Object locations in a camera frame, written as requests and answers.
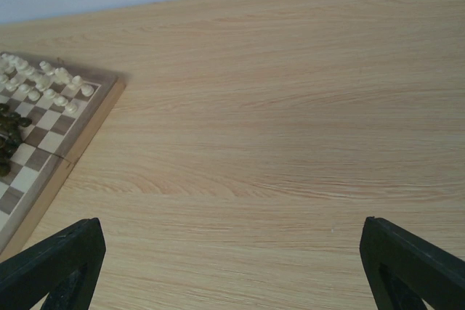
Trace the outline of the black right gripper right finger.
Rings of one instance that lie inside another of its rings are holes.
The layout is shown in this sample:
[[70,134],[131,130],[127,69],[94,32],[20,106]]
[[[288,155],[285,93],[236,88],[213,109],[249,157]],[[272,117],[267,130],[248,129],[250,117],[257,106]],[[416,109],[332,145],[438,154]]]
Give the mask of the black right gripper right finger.
[[464,261],[386,219],[365,220],[360,257],[378,309],[464,308]]

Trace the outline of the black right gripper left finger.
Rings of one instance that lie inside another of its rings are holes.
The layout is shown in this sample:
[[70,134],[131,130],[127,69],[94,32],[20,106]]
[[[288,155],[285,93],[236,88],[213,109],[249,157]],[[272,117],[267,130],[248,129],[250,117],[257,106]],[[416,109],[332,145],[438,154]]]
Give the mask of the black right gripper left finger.
[[71,224],[1,262],[1,308],[88,309],[105,252],[99,219]]

